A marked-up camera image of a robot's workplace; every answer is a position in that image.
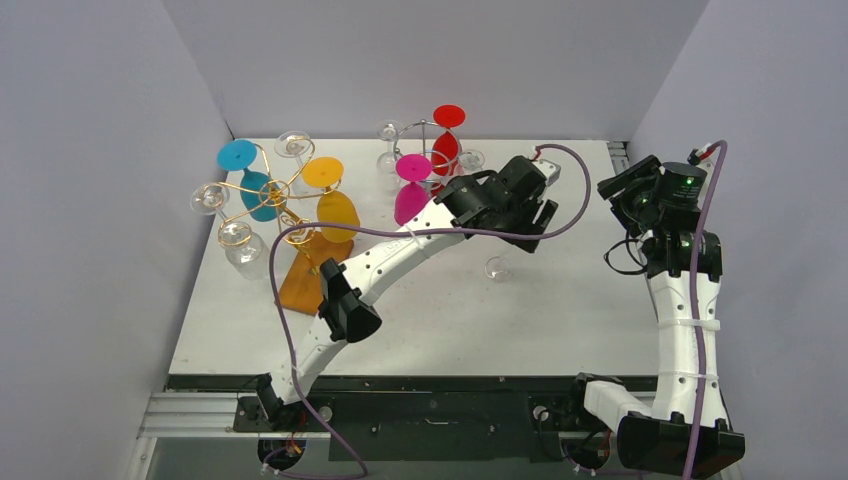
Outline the clear etched goblet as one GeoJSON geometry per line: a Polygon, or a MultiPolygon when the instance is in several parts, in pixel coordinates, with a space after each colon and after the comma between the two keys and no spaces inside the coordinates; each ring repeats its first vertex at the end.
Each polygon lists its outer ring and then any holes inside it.
{"type": "Polygon", "coordinates": [[[229,263],[243,278],[255,281],[267,278],[269,248],[249,224],[225,222],[218,230],[218,242],[229,263]]]}

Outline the clear champagne flute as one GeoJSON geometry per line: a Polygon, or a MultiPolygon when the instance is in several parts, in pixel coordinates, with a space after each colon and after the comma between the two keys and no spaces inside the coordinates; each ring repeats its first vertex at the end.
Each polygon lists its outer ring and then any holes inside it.
{"type": "Polygon", "coordinates": [[[504,256],[493,256],[484,265],[486,276],[493,282],[503,283],[513,276],[513,266],[508,258],[504,256]]]}

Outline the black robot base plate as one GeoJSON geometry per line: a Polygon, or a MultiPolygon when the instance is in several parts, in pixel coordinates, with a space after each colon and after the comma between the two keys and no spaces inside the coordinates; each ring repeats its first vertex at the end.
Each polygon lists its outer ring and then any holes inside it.
{"type": "Polygon", "coordinates": [[[271,399],[270,377],[172,375],[166,388],[233,393],[228,433],[255,434],[261,456],[289,467],[309,443],[366,462],[604,460],[608,427],[580,412],[575,376],[324,376],[305,407],[271,399]]]}

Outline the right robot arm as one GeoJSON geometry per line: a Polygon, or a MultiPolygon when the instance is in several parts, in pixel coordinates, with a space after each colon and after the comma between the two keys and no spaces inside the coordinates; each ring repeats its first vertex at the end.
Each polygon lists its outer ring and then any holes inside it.
{"type": "Polygon", "coordinates": [[[578,427],[597,420],[611,430],[631,470],[708,479],[746,451],[744,435],[731,427],[715,360],[722,245],[698,227],[708,177],[695,165],[648,156],[597,185],[646,261],[657,319],[656,392],[645,404],[615,377],[581,373],[564,413],[578,427]]]}

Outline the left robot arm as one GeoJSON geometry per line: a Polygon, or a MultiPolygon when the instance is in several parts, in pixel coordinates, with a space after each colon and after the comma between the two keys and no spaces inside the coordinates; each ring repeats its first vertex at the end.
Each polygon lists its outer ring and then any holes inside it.
{"type": "Polygon", "coordinates": [[[559,165],[516,156],[499,171],[457,176],[392,237],[343,262],[319,268],[322,299],[307,332],[289,346],[290,358],[257,382],[259,416],[272,429],[291,427],[318,376],[347,345],[381,326],[375,304],[395,282],[475,230],[505,232],[532,253],[558,207],[544,197],[559,165]]]}

